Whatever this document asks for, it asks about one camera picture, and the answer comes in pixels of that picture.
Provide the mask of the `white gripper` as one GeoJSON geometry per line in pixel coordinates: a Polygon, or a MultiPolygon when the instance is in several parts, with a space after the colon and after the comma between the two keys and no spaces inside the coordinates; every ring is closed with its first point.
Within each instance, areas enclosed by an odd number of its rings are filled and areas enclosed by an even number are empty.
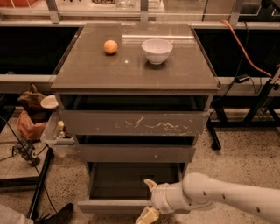
{"type": "Polygon", "coordinates": [[[148,178],[143,182],[152,192],[151,201],[153,206],[146,206],[135,224],[152,224],[159,218],[160,214],[171,214],[186,210],[186,199],[181,182],[158,185],[148,178]]]}

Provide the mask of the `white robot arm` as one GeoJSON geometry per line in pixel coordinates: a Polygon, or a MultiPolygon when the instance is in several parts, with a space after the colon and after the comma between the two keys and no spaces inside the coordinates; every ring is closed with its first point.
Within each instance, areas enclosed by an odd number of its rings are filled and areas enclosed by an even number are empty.
{"type": "Polygon", "coordinates": [[[136,224],[152,224],[161,214],[209,209],[215,202],[235,207],[267,221],[280,223],[280,191],[219,181],[198,172],[187,173],[180,182],[144,183],[151,191],[151,206],[141,212],[136,224]]]}

